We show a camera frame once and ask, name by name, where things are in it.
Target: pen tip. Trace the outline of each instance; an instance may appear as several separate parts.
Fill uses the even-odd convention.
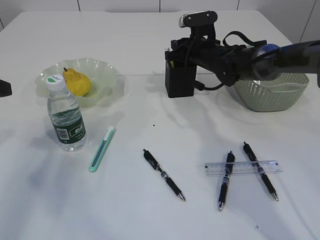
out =
[[[182,194],[182,192],[181,193],[179,193],[179,198],[182,200],[182,201],[186,201],[186,198],[185,198],[185,196]]]
[[[221,212],[223,207],[224,207],[224,203],[220,201],[219,202],[219,212]]]
[[[272,196],[277,202],[279,202],[278,195],[275,192],[272,193]]]

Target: black pen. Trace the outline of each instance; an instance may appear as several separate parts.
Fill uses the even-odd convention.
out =
[[[252,162],[258,162],[258,159],[256,157],[256,155],[254,154],[254,152],[252,151],[251,147],[249,146],[248,143],[244,142],[244,146],[243,146],[243,150],[244,152],[246,153],[246,155],[249,157],[250,161]],[[278,198],[278,195],[277,195],[277,192],[274,188],[274,186],[272,186],[265,170],[263,169],[262,166],[260,166],[259,163],[254,163],[253,164],[258,173],[260,174],[260,177],[262,178],[262,181],[264,182],[266,188],[268,189],[269,193],[273,196],[273,198],[277,201],[279,201],[279,198]]]
[[[153,167],[154,170],[160,172],[161,177],[165,180],[165,182],[169,185],[169,187],[174,191],[174,193],[177,195],[177,197],[183,201],[186,201],[186,198],[183,195],[183,193],[181,192],[181,190],[177,187],[177,185],[174,183],[174,181],[172,181],[172,179],[169,177],[169,175],[161,169],[159,163],[157,162],[157,160],[155,160],[155,158],[151,155],[151,153],[145,149],[143,149],[143,151],[144,151],[143,156],[144,156],[145,160],[147,160],[151,164],[151,166]]]
[[[227,163],[233,163],[235,161],[235,155],[233,155],[232,151],[228,153],[228,156],[226,157]],[[232,168],[234,167],[233,164],[226,164],[225,165],[225,175],[222,180],[221,184],[221,190],[219,195],[219,212],[221,212],[222,208],[224,207],[224,204],[226,203],[226,196],[228,191],[228,184],[229,184],[229,175],[232,173]]]

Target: pen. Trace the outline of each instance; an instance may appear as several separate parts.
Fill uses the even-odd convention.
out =
[[[98,147],[98,150],[96,151],[96,153],[94,155],[94,158],[93,158],[93,160],[92,160],[92,162],[91,162],[91,164],[89,166],[89,171],[91,173],[94,173],[95,171],[97,171],[97,169],[98,169],[98,167],[100,165],[100,162],[101,162],[101,160],[102,160],[102,158],[103,158],[103,156],[104,156],[104,154],[105,154],[105,152],[107,150],[107,147],[108,147],[108,145],[109,145],[114,133],[115,133],[115,127],[113,127],[113,126],[110,126],[106,130],[106,132],[104,134],[104,137],[103,137],[103,139],[102,139],[102,141],[101,141],[101,143],[100,143],[100,145]]]
[[[243,150],[246,153],[246,155],[249,157],[250,161],[258,162],[256,155],[254,154],[254,152],[252,151],[252,149],[248,143],[244,142]],[[262,181],[264,182],[269,193],[273,196],[273,198],[275,200],[279,201],[277,192],[276,192],[274,186],[272,186],[265,170],[260,166],[259,163],[253,163],[253,165],[256,167],[256,169],[257,169],[258,173],[260,174],[260,177],[262,178]]]
[[[228,153],[228,156],[226,157],[227,163],[233,163],[235,161],[235,155],[233,155],[232,151]],[[233,164],[226,164],[225,165],[225,174],[222,180],[221,189],[220,189],[220,195],[219,195],[219,212],[221,212],[222,208],[224,207],[226,203],[226,196],[228,191],[228,184],[229,184],[229,175],[232,173],[232,168],[234,167]]]
[[[153,167],[154,170],[160,172],[161,177],[165,180],[165,182],[169,185],[169,187],[174,191],[174,193],[177,195],[177,197],[183,201],[186,201],[186,198],[183,195],[183,193],[181,192],[181,190],[177,187],[177,185],[174,183],[174,181],[172,181],[172,179],[169,177],[169,175],[161,169],[159,163],[151,155],[151,153],[145,149],[143,149],[143,151],[144,151],[143,156],[144,156],[145,160],[147,160],[151,164],[151,166]]]

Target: green glass bowl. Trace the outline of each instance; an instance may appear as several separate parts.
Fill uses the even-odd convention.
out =
[[[92,59],[89,57],[63,60],[45,70],[36,78],[36,93],[40,97],[47,98],[49,90],[46,79],[53,74],[62,75],[64,68],[74,69],[86,75],[92,83],[91,90],[85,96],[76,96],[76,101],[81,108],[94,106],[100,99],[112,94],[112,88],[116,85],[117,70],[107,62]]]

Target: white wall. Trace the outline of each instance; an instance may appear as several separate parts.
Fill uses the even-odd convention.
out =
[[[161,12],[183,10],[236,10],[238,0],[160,0]]]
[[[298,43],[315,0],[240,0],[239,10],[260,11],[291,42]]]
[[[320,40],[320,0],[317,0],[301,42]]]
[[[81,11],[159,12],[159,0],[79,0]]]
[[[293,43],[298,43],[302,36],[302,41],[320,39],[320,0],[79,0],[79,5],[82,11],[108,12],[236,10],[238,7],[260,11]],[[77,0],[0,0],[4,26],[24,11],[78,10]]]
[[[0,0],[0,18],[5,27],[21,12],[78,10],[77,0]]]

